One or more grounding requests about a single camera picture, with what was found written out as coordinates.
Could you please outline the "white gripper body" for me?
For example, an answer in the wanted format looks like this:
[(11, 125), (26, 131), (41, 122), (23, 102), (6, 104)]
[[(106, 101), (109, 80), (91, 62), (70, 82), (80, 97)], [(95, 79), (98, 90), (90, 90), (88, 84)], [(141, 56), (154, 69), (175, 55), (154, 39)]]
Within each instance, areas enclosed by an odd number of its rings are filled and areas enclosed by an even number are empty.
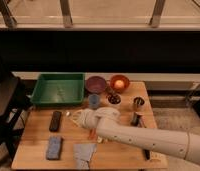
[(95, 128), (96, 118), (92, 109), (82, 109), (75, 111), (71, 120), (78, 126), (83, 128)]

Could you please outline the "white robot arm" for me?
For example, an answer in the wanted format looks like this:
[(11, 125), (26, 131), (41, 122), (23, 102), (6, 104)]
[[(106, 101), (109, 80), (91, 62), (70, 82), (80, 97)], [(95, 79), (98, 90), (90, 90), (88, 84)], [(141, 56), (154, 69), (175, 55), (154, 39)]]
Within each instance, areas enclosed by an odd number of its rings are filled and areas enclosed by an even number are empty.
[(84, 129), (95, 129), (102, 138), (184, 159), (200, 166), (200, 135), (190, 132), (140, 128), (119, 123), (121, 113), (112, 107), (78, 110), (73, 120)]

